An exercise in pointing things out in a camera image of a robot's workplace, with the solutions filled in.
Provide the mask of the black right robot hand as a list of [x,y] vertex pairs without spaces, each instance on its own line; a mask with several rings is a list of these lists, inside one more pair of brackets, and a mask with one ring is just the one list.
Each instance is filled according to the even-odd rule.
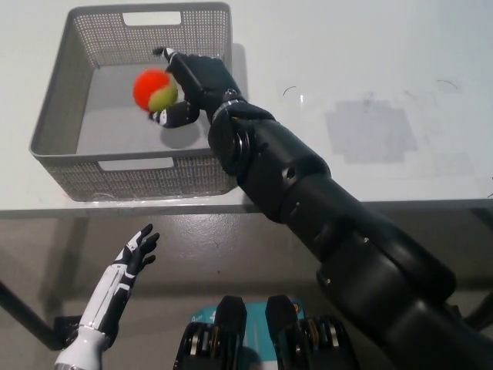
[[222,59],[184,54],[170,47],[155,48],[153,55],[166,59],[166,71],[184,94],[182,101],[148,113],[149,120],[161,127],[175,129],[195,123],[202,111],[212,119],[224,106],[245,100]]

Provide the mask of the white and black left hand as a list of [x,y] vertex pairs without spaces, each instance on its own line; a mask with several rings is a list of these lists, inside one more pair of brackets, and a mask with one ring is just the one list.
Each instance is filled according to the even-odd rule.
[[136,277],[156,259],[153,251],[158,239],[153,225],[147,224],[125,244],[96,285],[79,322],[81,327],[97,330],[109,340],[116,337]]

